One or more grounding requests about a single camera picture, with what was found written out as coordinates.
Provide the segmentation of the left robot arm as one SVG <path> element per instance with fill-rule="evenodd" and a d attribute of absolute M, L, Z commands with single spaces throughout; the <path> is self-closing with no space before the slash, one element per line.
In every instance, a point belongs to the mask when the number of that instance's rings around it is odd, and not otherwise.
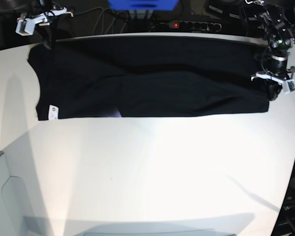
<path fill-rule="evenodd" d="M 261 70 L 252 75 L 251 80 L 264 81 L 270 101 L 274 101 L 280 92 L 294 92 L 295 66 L 288 67 L 288 58 L 295 38 L 282 7 L 270 0 L 241 0 L 239 6 L 242 20 L 247 24 L 249 16 L 245 9 L 252 8 L 254 18 L 264 31 L 262 39 L 267 42 L 265 48 L 256 55 Z"/>

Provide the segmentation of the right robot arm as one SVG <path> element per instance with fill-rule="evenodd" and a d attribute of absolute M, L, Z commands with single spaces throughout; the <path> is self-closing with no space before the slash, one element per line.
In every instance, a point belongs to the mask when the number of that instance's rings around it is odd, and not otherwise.
<path fill-rule="evenodd" d="M 15 32 L 20 36 L 37 35 L 49 50 L 55 45 L 54 31 L 61 16 L 74 17 L 73 11 L 52 0 L 31 0 L 17 18 Z"/>

